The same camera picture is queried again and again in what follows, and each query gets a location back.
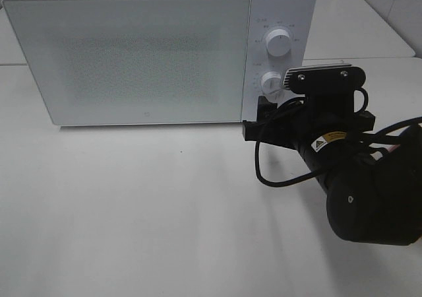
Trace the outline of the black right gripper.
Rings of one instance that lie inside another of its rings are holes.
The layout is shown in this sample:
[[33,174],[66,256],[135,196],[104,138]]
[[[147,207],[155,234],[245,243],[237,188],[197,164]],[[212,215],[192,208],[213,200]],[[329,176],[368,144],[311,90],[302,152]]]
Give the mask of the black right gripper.
[[355,111],[352,94],[295,97],[281,106],[260,96],[256,121],[243,122],[243,138],[270,145],[298,145],[333,131],[371,131],[374,124],[375,116],[365,107]]

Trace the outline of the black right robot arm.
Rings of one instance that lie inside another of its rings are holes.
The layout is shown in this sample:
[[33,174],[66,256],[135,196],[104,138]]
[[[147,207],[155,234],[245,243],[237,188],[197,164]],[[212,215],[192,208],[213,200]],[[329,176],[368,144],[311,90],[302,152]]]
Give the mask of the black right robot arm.
[[282,105],[264,98],[258,119],[243,122],[257,147],[299,153],[309,172],[272,181],[255,162],[258,180],[288,187],[315,179],[326,195],[328,222],[351,242],[407,246],[421,238],[421,118],[374,131],[375,117],[353,108],[353,95],[296,97]]

